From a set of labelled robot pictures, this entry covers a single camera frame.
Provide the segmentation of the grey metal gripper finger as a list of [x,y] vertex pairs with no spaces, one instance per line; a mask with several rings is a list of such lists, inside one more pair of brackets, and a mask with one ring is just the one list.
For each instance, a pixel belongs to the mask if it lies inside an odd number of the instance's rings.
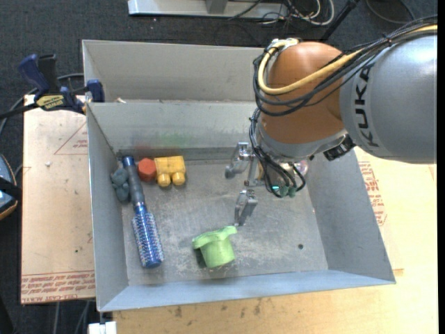
[[239,193],[234,210],[234,225],[243,226],[258,204],[256,194],[247,189]]
[[248,142],[238,142],[234,148],[230,163],[225,167],[225,178],[233,179],[235,175],[243,173],[251,159],[251,147]]

